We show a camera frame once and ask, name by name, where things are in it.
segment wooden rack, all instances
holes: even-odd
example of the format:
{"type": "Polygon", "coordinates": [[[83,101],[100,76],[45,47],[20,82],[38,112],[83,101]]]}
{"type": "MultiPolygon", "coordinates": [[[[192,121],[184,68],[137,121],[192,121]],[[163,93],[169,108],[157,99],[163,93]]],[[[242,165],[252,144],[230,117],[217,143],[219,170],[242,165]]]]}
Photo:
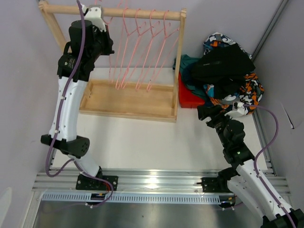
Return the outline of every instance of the wooden rack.
{"type": "MultiPolygon", "coordinates": [[[[41,0],[39,2],[39,9],[56,42],[63,51],[67,42],[54,14],[76,15],[79,14],[78,7],[50,5],[47,1],[41,0]]],[[[123,17],[124,9],[103,8],[103,10],[103,15],[105,17],[123,17]]],[[[136,9],[127,9],[124,16],[126,18],[135,18],[135,14],[136,9]]],[[[150,14],[150,10],[139,10],[137,12],[137,18],[149,19],[150,14]]],[[[164,15],[165,11],[154,11],[151,19],[163,19],[164,15]]],[[[173,85],[154,85],[147,93],[145,89],[135,91],[135,86],[133,83],[128,83],[128,86],[126,86],[124,90],[117,91],[115,90],[115,87],[113,87],[113,85],[107,80],[91,80],[85,90],[85,94],[80,105],[80,112],[85,114],[176,122],[178,107],[178,69],[180,68],[181,62],[181,50],[186,22],[186,9],[183,8],[181,12],[167,12],[166,20],[175,20],[180,22],[179,41],[176,56],[177,70],[175,70],[174,73],[173,85]],[[129,97],[129,99],[127,99],[128,102],[126,102],[126,98],[123,97],[126,94],[128,94],[129,97]],[[106,100],[102,100],[102,95],[111,97],[106,100]]]]}

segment wooden base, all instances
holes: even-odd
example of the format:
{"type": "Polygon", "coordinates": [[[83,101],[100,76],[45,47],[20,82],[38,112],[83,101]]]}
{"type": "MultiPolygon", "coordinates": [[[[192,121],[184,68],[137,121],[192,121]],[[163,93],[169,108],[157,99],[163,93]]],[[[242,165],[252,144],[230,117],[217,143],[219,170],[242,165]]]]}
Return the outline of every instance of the wooden base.
{"type": "Polygon", "coordinates": [[[135,85],[129,83],[124,89],[117,90],[108,80],[90,80],[80,104],[80,113],[176,122],[172,85],[153,85],[149,92],[146,84],[137,91],[135,85]]]}

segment patterned fabric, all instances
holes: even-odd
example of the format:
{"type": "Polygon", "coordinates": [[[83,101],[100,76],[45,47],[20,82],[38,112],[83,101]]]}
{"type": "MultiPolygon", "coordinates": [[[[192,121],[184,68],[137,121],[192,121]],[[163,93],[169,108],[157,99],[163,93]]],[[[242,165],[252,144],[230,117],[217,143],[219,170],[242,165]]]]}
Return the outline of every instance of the patterned fabric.
{"type": "MultiPolygon", "coordinates": [[[[233,44],[236,44],[236,42],[234,42],[229,37],[216,32],[209,36],[204,42],[204,55],[207,55],[215,47],[227,47],[228,45],[233,44]]],[[[252,58],[252,56],[247,53],[240,45],[239,47],[244,53],[248,55],[250,59],[252,58]]],[[[214,98],[214,85],[204,85],[204,90],[214,105],[221,105],[222,108],[226,109],[227,111],[232,110],[232,104],[235,101],[241,101],[249,105],[258,105],[263,96],[264,89],[254,72],[249,72],[244,77],[246,84],[242,86],[239,91],[236,91],[235,94],[229,95],[224,99],[214,98]]],[[[250,114],[254,111],[255,108],[245,107],[245,109],[245,114],[250,114]]]]}

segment red box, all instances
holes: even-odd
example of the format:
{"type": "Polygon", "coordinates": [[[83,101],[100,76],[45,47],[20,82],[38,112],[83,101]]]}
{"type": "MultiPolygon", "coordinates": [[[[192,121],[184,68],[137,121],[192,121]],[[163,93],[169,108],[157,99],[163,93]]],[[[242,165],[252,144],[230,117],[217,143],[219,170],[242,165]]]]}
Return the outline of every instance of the red box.
{"type": "Polygon", "coordinates": [[[179,101],[182,108],[197,108],[199,105],[204,105],[205,101],[198,96],[192,94],[191,90],[187,89],[181,80],[179,73],[179,101]]]}

